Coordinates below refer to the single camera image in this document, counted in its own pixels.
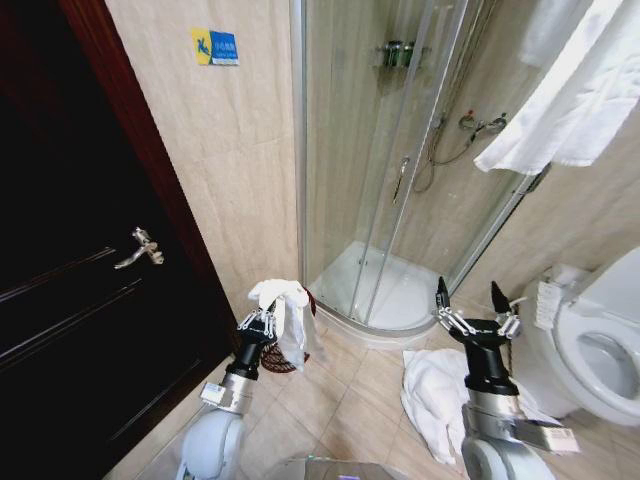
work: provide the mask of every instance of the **door lever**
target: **door lever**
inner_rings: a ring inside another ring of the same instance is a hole
[[[116,263],[113,268],[116,270],[126,268],[145,253],[149,255],[151,263],[154,265],[162,265],[164,263],[164,256],[162,255],[162,252],[158,250],[158,244],[151,241],[151,237],[145,230],[142,230],[140,227],[136,227],[136,229],[131,233],[131,236],[138,241],[140,248],[133,252],[133,255],[130,257]]]

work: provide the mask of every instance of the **blue sign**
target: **blue sign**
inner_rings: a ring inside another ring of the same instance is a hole
[[[233,33],[211,32],[213,54],[211,63],[214,65],[238,65],[238,50]]]

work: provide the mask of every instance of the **yellow sign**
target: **yellow sign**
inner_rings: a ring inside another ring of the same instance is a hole
[[[205,28],[192,28],[191,38],[193,47],[196,50],[196,60],[198,65],[209,65],[211,63],[211,34]]]

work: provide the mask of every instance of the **toilet seat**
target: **toilet seat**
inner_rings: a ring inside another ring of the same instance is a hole
[[[585,334],[602,335],[617,343],[640,372],[640,331],[619,318],[581,315],[567,304],[560,308],[553,328],[553,340],[562,363],[580,385],[609,407],[640,418],[640,392],[625,398],[605,385],[593,371],[580,351],[579,338]]]

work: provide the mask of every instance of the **door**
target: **door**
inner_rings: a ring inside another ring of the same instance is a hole
[[[0,8],[3,468],[98,478],[228,355],[233,317],[166,152],[151,155],[157,130],[132,140],[69,5]],[[144,130],[148,110],[135,110],[142,94],[109,28],[103,53],[128,67],[133,80],[118,87]],[[136,227],[164,262],[143,253],[114,268],[141,246]]]

